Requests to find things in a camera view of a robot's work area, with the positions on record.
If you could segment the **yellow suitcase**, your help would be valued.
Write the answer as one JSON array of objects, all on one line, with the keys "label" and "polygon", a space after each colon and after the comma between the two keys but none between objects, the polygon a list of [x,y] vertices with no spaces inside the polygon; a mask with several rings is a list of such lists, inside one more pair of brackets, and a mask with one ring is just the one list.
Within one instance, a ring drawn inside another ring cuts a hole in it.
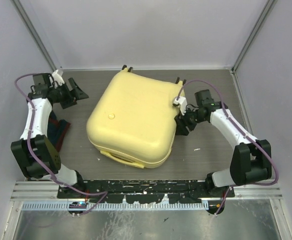
[{"label": "yellow suitcase", "polygon": [[88,140],[100,153],[136,168],[161,166],[172,151],[185,81],[168,82],[133,73],[124,65],[111,79],[86,123]]}]

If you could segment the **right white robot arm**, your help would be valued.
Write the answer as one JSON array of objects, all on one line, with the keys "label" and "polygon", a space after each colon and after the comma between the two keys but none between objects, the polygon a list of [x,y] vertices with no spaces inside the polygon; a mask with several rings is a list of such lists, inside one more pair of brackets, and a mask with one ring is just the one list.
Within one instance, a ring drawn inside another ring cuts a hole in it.
[{"label": "right white robot arm", "polygon": [[173,106],[179,108],[174,118],[177,135],[187,136],[197,124],[208,122],[219,130],[233,149],[229,168],[208,173],[204,187],[211,197],[232,186],[260,184],[272,177],[271,145],[259,140],[234,119],[222,101],[215,101],[208,89],[195,93],[196,105],[187,103],[184,96],[177,96]]}]

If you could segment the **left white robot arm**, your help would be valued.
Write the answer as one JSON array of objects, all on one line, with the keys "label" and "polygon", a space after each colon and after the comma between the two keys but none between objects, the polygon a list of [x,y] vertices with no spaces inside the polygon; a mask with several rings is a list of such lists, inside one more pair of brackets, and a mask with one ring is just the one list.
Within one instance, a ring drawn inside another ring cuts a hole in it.
[{"label": "left white robot arm", "polygon": [[54,104],[66,109],[89,96],[73,78],[69,78],[70,85],[67,85],[61,69],[30,76],[33,85],[29,93],[14,83],[27,101],[28,114],[19,140],[10,145],[11,152],[26,178],[53,181],[74,198],[81,198],[86,193],[86,184],[78,171],[62,164],[59,151],[48,138],[48,129]]}]

